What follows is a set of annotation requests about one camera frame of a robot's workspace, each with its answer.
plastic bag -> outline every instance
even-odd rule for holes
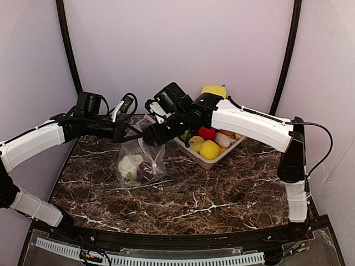
[[[142,130],[155,121],[148,115],[137,122],[135,128]],[[163,162],[165,145],[160,147],[148,146],[143,139],[122,143],[116,176],[122,187],[142,186],[155,182],[166,175]]]

red fruit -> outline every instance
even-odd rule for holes
[[[199,136],[202,137],[204,140],[214,140],[216,136],[216,130],[202,127],[199,130]]]

plastic bin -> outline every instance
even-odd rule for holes
[[[174,138],[174,141],[177,144],[177,147],[179,150],[181,150],[184,154],[188,155],[191,159],[193,159],[195,162],[197,162],[200,166],[202,166],[204,169],[209,170],[212,167],[214,167],[220,160],[222,160],[229,152],[231,152],[236,146],[238,146],[245,137],[243,136],[239,140],[237,140],[233,145],[231,145],[225,152],[223,152],[220,156],[215,158],[214,160],[207,160],[203,158],[200,154],[197,152],[193,151],[191,148],[186,148],[185,143],[183,143],[181,140],[179,140],[177,137]]]

brown marble countertop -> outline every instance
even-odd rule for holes
[[[78,226],[116,232],[215,234],[287,223],[286,191],[276,176],[280,153],[260,142],[245,139],[210,170],[169,142],[166,176],[128,189],[115,175],[119,151],[110,140],[81,137],[51,203]]]

white backdrop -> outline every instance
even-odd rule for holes
[[[172,81],[192,98],[225,84],[241,104],[271,106],[293,1],[67,0],[66,8],[83,88],[110,106],[131,91],[145,112]]]

